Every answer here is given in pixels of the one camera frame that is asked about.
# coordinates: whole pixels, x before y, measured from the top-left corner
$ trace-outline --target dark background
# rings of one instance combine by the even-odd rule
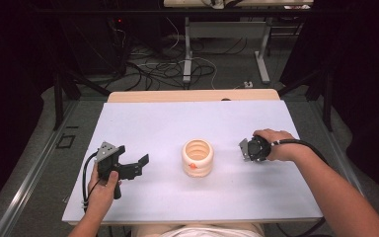
[[[350,40],[342,41],[347,45],[335,72],[334,107],[353,133],[347,156],[379,184],[379,2],[355,2],[359,6],[359,21]],[[33,3],[52,7],[50,1]],[[314,7],[339,8],[344,3],[316,1]],[[307,19],[281,81],[289,85],[318,67],[331,54],[345,20]],[[37,125],[42,110],[40,94],[52,86],[55,67],[49,48],[42,43],[37,24],[32,21],[19,1],[0,0],[0,190]],[[156,24],[158,36],[163,35],[162,22]],[[72,47],[63,26],[51,18],[42,19],[38,25],[49,33],[54,43],[53,55],[69,68],[83,72],[84,67],[77,60],[81,49]],[[114,54],[113,61],[116,59],[118,54]],[[105,69],[103,73],[113,73],[112,68]]]

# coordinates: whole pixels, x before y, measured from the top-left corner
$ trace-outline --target metal frame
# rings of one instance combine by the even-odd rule
[[[255,59],[260,70],[261,79],[268,84],[269,77],[266,71],[264,55],[269,38],[272,18],[266,22],[190,22],[186,17],[186,62],[184,65],[184,83],[190,82],[192,51],[191,38],[241,38],[261,39],[260,50],[255,52]]]
[[[77,105],[77,101],[69,102],[65,111],[66,119],[61,124],[62,126],[64,126],[68,119],[73,115]],[[14,225],[16,224],[21,212],[23,211],[38,183],[39,177],[44,172],[50,158],[51,151],[56,146],[56,143],[61,136],[62,129],[56,130],[51,134],[47,144],[37,158],[36,162],[33,164],[33,167],[30,169],[0,221],[0,237],[10,236]]]
[[[107,17],[121,16],[127,18],[150,17],[328,17],[344,16],[348,9],[127,9],[127,10],[101,10],[101,11],[68,11],[60,9],[31,8],[32,12],[40,16],[58,17]]]

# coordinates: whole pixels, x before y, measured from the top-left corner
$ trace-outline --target finger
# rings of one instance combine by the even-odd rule
[[[111,171],[109,181],[107,182],[107,188],[114,189],[116,185],[118,185],[118,172]]]
[[[261,136],[261,137],[265,138],[269,142],[269,134],[271,132],[274,132],[274,130],[271,130],[271,129],[256,130],[254,132],[254,135]]]
[[[284,136],[285,139],[294,139],[294,136],[286,130],[281,130],[280,134]]]

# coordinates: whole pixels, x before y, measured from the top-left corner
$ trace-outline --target table surface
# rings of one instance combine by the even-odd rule
[[[313,5],[314,0],[243,0],[238,7]],[[164,0],[165,7],[207,7],[201,0]]]
[[[221,102],[223,98],[232,101]],[[134,163],[146,153],[150,162],[142,176],[122,182],[122,197],[114,201],[103,224],[322,217],[293,163],[243,161],[239,142],[255,129],[267,127],[298,137],[287,107],[273,90],[113,93],[84,160],[106,141],[125,145],[119,158],[122,164]],[[191,178],[182,168],[182,146],[193,138],[209,141],[215,152],[213,170],[204,178]],[[71,224],[83,216],[81,176],[82,171],[62,218]]]

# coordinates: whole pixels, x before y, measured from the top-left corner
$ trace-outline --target gray carpet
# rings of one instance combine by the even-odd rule
[[[202,41],[203,51],[224,51],[236,41],[237,39],[205,40]],[[213,85],[216,89],[233,89],[247,80],[254,82],[254,88],[279,89],[281,85],[278,83],[278,78],[294,43],[295,38],[281,38],[272,41],[271,56],[265,59],[269,77],[272,79],[269,85],[263,85],[260,81],[258,68],[253,56],[253,51],[256,50],[254,40],[248,40],[248,44],[241,53],[235,55],[200,55],[208,61],[201,59],[198,63],[210,65],[210,62],[213,62],[215,64],[217,73],[214,77]],[[135,63],[154,61],[156,60],[138,59],[135,60]],[[190,88],[211,89],[212,78],[213,75],[201,77]],[[121,91],[134,85],[137,81],[138,77],[136,76],[124,77],[112,82],[108,85],[108,89]],[[59,136],[54,147],[48,153],[48,161],[43,166],[42,173],[38,176],[39,179],[33,193],[13,221],[10,236],[66,236],[72,229],[71,226],[61,221],[61,216],[66,205],[66,198],[76,181],[86,148],[98,121],[102,104],[106,99],[87,87],[79,87],[84,96],[79,102],[65,100],[66,108],[73,105],[73,113],[66,118],[66,122],[59,130]],[[140,83],[134,88],[134,90],[144,89],[144,83]],[[177,89],[179,88],[166,84],[160,84],[159,88],[159,90]],[[333,159],[334,150],[328,145],[329,141],[322,129],[321,121],[313,113],[311,104],[304,100],[304,89],[304,87],[301,87],[289,93],[283,99],[287,103],[300,137],[316,145],[334,166],[334,169],[338,170],[337,162]],[[44,98],[44,110],[38,122],[38,127],[0,194],[0,221],[11,201],[13,201],[17,190],[22,185],[24,178],[28,175],[37,159],[40,158],[44,147],[53,135],[54,107],[52,89],[43,93],[42,97]],[[350,143],[351,135],[336,112],[333,112],[333,126],[335,129],[333,135],[337,139],[340,148],[344,151]],[[356,168],[354,168],[354,171],[363,187],[364,194],[379,212],[379,187]],[[307,230],[312,224],[295,222],[284,223],[281,226],[288,233],[295,235]],[[120,226],[116,226],[113,232],[114,236],[123,236],[123,229]],[[327,224],[316,233],[334,235]],[[108,234],[106,227],[101,228],[100,236],[108,236]],[[265,234],[266,236],[283,236],[275,224],[266,224]]]

